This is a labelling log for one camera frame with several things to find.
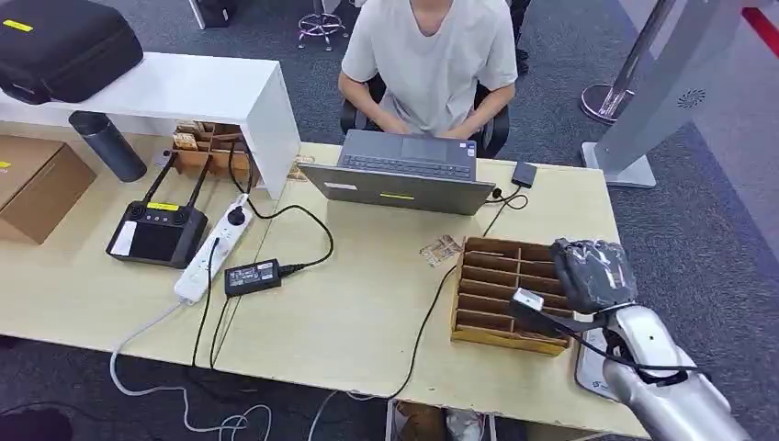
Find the white t-shirt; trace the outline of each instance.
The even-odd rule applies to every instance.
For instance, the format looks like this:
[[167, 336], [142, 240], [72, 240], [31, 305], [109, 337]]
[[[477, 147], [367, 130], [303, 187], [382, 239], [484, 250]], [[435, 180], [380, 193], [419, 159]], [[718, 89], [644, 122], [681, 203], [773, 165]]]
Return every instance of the white t-shirt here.
[[477, 81], [495, 90], [516, 80], [515, 56], [505, 0], [454, 0], [429, 37], [410, 0], [368, 0], [341, 68], [360, 83], [381, 74], [381, 106], [411, 131], [437, 135], [468, 116]]

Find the wooden compartment box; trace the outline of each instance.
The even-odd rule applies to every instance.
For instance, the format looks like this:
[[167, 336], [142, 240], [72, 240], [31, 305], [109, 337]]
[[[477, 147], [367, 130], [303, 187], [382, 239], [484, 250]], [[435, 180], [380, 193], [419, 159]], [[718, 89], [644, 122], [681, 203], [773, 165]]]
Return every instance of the wooden compartment box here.
[[468, 237], [457, 262], [457, 295], [452, 308], [452, 340], [505, 346], [556, 356], [570, 345], [562, 334], [543, 334], [509, 313], [518, 288], [544, 298], [544, 311], [572, 317], [555, 276], [549, 247]]
[[251, 166], [252, 187], [255, 187], [260, 180], [260, 172], [246, 153], [247, 147], [241, 128], [232, 124], [210, 122], [196, 124], [202, 130], [189, 130], [181, 126], [176, 129], [173, 145], [173, 150], [178, 153], [174, 164], [176, 171], [197, 178], [206, 164], [206, 159], [211, 156], [209, 172], [219, 177], [229, 177], [227, 165], [230, 149], [233, 148], [232, 171], [236, 179], [245, 187]]

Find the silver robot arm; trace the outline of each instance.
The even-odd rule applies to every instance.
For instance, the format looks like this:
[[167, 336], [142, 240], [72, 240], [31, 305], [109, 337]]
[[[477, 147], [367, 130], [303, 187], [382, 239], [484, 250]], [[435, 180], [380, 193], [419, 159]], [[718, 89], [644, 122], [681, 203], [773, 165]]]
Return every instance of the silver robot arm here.
[[[608, 328], [622, 338], [636, 362], [695, 366], [671, 339], [658, 315], [642, 306], [618, 309]], [[656, 441], [748, 441], [725, 396], [700, 372], [634, 369], [606, 359], [609, 389]]]
[[516, 318], [583, 345], [577, 333], [603, 328], [609, 389], [655, 441], [751, 440], [730, 414], [728, 400], [674, 343], [660, 317], [636, 304], [636, 280], [619, 244], [558, 239], [551, 251], [569, 305], [594, 314], [593, 322], [547, 314], [543, 298], [521, 288], [511, 301]]

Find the gray carpet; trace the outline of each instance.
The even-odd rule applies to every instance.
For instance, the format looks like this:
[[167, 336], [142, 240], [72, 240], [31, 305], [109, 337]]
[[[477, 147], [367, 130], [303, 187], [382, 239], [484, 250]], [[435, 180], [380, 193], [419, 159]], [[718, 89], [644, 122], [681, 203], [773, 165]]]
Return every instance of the gray carpet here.
[[[335, 79], [346, 41], [336, 37], [333, 52], [324, 51], [321, 42], [297, 49], [296, 23], [310, 11], [309, 1], [250, 2], [233, 26], [207, 31], [197, 29], [184, 0], [101, 1], [125, 14], [147, 51], [282, 61], [302, 139], [343, 139]], [[351, 6], [342, 9], [351, 27], [356, 13]], [[583, 116], [577, 97], [586, 85], [614, 76], [634, 38], [616, 0], [535, 1], [524, 34], [531, 71], [518, 82], [512, 134], [502, 157], [581, 164], [581, 142], [596, 141], [605, 127]], [[610, 193], [620, 237], [638, 275], [640, 300], [660, 314], [678, 343], [714, 375], [754, 438], [777, 439], [779, 264], [693, 125], [670, 137], [649, 160], [657, 188]], [[166, 440], [211, 436], [186, 432], [175, 394], [121, 396], [107, 376], [107, 360], [105, 354], [31, 342], [0, 351], [0, 407], [67, 401], [102, 416], [142, 421]], [[124, 358], [122, 375], [139, 386], [178, 382], [180, 367]], [[194, 421], [216, 424], [222, 415], [264, 402], [276, 411], [271, 440], [305, 439], [326, 395], [324, 390], [269, 381], [201, 375], [225, 390], [259, 391], [240, 404], [219, 404], [196, 392]], [[342, 396], [329, 406], [324, 417], [329, 424], [317, 439], [382, 439], [383, 413], [380, 401], [359, 403]], [[78, 440], [142, 439], [137, 425], [75, 421]], [[499, 431], [501, 439], [522, 439], [514, 422], [502, 420]]]

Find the red stripe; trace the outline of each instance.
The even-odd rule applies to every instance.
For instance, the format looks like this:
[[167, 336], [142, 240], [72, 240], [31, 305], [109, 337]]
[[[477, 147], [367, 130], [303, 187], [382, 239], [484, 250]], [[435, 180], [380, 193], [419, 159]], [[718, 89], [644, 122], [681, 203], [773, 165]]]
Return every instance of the red stripe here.
[[741, 15], [747, 19], [757, 35], [768, 45], [774, 55], [779, 57], [779, 30], [771, 20], [756, 7], [745, 7]]

